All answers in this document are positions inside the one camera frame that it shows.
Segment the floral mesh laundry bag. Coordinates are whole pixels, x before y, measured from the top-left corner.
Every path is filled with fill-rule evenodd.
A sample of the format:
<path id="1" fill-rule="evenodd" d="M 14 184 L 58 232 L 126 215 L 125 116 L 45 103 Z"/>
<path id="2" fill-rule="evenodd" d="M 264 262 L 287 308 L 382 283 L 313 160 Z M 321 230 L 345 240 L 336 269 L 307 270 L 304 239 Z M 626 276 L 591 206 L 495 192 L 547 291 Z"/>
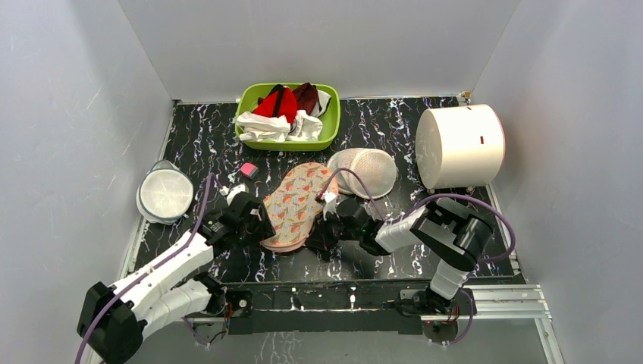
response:
<path id="1" fill-rule="evenodd" d="M 304 245 L 315 217 L 324 206 L 316 201 L 332 175 L 331 169 L 318 162 L 292 168 L 279 187 L 264 199 L 275 235 L 260 242 L 276 253 L 288 253 Z"/>

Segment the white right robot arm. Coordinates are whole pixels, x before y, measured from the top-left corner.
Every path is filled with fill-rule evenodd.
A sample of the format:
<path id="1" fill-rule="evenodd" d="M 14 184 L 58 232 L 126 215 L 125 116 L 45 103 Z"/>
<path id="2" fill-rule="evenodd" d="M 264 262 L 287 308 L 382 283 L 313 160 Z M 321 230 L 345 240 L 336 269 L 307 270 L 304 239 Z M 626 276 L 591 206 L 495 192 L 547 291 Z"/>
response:
<path id="1" fill-rule="evenodd" d="M 456 195 L 434 195 L 407 216 L 388 222 L 372 217 L 364 206 L 347 199 L 316 215 L 305 245 L 327 251 L 340 241 L 354 241 L 373 256 L 423 245 L 440 259 L 425 295 L 428 307 L 445 314 L 456 305 L 456 293 L 494 236 L 493 222 L 457 199 Z"/>

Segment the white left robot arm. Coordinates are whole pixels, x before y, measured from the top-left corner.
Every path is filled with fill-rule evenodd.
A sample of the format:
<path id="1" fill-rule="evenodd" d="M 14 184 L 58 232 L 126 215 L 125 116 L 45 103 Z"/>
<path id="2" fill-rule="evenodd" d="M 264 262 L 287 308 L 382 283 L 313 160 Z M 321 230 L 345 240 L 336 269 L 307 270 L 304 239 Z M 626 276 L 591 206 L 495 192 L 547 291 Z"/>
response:
<path id="1" fill-rule="evenodd" d="M 242 185 L 227 194 L 224 208 L 200 208 L 193 228 L 150 263 L 113 284 L 99 281 L 88 289 L 75 361 L 90 347 L 105 363 L 126 363 L 146 338 L 178 319 L 232 313 L 228 288 L 197 269 L 235 246 L 274 234 L 264 202 Z"/>

